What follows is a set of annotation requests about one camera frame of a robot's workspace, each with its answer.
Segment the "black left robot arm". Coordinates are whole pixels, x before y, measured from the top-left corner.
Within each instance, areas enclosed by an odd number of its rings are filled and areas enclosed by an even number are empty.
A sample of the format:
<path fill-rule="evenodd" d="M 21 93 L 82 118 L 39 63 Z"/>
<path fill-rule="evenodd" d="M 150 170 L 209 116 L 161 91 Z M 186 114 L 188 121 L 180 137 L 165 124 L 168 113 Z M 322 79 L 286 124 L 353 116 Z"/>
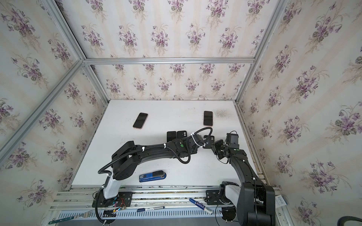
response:
<path fill-rule="evenodd" d="M 110 163 L 98 170 L 98 174 L 107 174 L 106 182 L 102 186 L 103 197 L 116 197 L 121 181 L 132 176 L 139 164 L 163 158 L 177 159 L 182 164 L 188 164 L 191 155 L 205 146 L 205 140 L 198 134 L 148 146 L 128 141 L 112 155 Z"/>

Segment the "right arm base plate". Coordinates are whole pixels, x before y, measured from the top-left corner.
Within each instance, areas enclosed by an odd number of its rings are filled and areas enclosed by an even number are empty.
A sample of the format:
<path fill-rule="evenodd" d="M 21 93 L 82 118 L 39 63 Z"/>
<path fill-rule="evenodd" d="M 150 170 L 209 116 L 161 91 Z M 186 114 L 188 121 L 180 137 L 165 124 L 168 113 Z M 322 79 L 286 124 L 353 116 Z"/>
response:
<path fill-rule="evenodd" d="M 230 199 L 225 195 L 225 192 L 219 190 L 206 190 L 206 197 L 204 201 L 208 205 L 229 205 L 233 204 Z"/>

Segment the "black phone case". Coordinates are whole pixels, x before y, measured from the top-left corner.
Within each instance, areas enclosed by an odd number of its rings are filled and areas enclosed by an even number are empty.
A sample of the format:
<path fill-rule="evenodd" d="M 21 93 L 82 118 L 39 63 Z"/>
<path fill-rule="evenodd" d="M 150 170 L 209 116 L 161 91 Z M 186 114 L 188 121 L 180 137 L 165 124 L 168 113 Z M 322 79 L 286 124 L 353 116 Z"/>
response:
<path fill-rule="evenodd" d="M 183 139 L 183 138 L 186 138 L 187 136 L 188 136 L 187 131 L 177 131 L 176 132 L 177 139 Z"/>
<path fill-rule="evenodd" d="M 204 149 L 212 149 L 214 143 L 215 143 L 215 137 L 212 136 L 212 135 L 205 135 L 203 137 L 204 139 L 204 145 L 203 145 L 203 148 Z"/>

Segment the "black phone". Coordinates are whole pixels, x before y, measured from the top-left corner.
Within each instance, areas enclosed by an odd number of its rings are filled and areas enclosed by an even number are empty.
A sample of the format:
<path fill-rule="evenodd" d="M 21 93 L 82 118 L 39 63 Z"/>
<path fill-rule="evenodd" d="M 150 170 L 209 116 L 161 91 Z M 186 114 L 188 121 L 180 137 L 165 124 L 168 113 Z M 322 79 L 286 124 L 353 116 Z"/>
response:
<path fill-rule="evenodd" d="M 176 131 L 168 131 L 166 133 L 166 139 L 167 139 L 167 142 L 170 142 L 174 139 L 177 138 L 177 132 Z"/>

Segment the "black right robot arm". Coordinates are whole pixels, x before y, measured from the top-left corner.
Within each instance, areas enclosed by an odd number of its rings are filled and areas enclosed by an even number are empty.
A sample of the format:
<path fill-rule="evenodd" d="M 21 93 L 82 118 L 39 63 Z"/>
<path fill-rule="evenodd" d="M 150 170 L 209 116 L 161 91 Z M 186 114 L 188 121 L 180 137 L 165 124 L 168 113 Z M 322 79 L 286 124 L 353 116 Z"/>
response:
<path fill-rule="evenodd" d="M 241 226 L 275 226 L 275 191 L 252 169 L 246 152 L 239 147 L 238 134 L 228 133 L 225 141 L 213 144 L 212 150 L 217 157 L 227 159 L 240 180 L 240 184 L 223 181 L 219 186 L 219 200 L 234 206 Z"/>

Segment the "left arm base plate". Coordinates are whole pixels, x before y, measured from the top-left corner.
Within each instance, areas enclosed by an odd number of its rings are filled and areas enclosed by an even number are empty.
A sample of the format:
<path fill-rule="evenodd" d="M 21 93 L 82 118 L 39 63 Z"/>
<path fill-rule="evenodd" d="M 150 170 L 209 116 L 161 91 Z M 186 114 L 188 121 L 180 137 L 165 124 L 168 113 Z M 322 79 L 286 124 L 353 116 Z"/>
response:
<path fill-rule="evenodd" d="M 117 196 L 106 199 L 103 195 L 103 191 L 97 192 L 94 196 L 92 207 L 130 207 L 132 201 L 132 192 L 119 192 Z"/>

